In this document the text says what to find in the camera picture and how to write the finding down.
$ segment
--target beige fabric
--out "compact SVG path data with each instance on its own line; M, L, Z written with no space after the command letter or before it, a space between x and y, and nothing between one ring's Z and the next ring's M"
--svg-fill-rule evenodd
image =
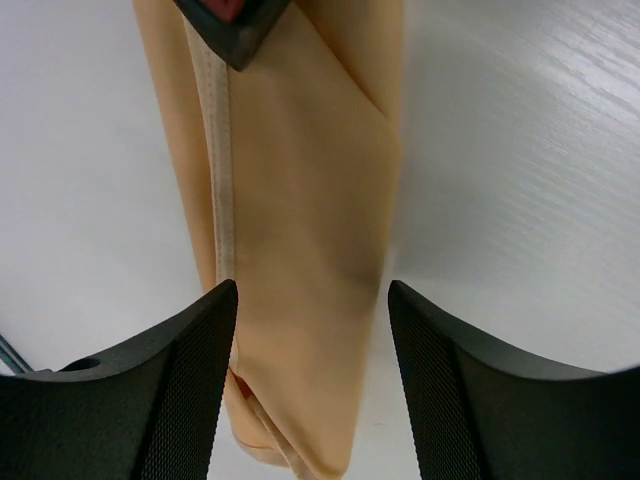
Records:
M134 2L203 286L238 282L235 435L300 479L339 479L400 164L402 2L294 2L242 73L192 34L190 54L170 2Z

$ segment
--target folded cloth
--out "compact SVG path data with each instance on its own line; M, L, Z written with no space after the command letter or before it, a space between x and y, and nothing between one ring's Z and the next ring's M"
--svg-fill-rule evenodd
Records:
M347 470L401 160L402 1L297 0L242 73L134 0L202 284L238 283L238 443Z

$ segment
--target red object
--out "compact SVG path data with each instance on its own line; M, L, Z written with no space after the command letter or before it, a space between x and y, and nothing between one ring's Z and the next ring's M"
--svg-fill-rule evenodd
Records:
M242 11L244 0L201 0L211 13L223 22L231 23Z

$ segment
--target metal rod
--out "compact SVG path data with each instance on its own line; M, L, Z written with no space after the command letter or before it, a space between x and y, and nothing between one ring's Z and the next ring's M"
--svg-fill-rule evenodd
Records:
M15 374L33 372L29 364L20 356L18 352L0 335L0 360Z

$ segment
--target white table surface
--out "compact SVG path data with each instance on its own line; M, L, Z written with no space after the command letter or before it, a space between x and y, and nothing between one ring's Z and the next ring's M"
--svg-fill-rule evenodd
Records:
M603 370L640 352L640 10L409 0L388 278ZM200 288L129 0L0 2L0 331L59 368ZM381 307L347 480L418 478ZM216 480L292 478L233 442Z

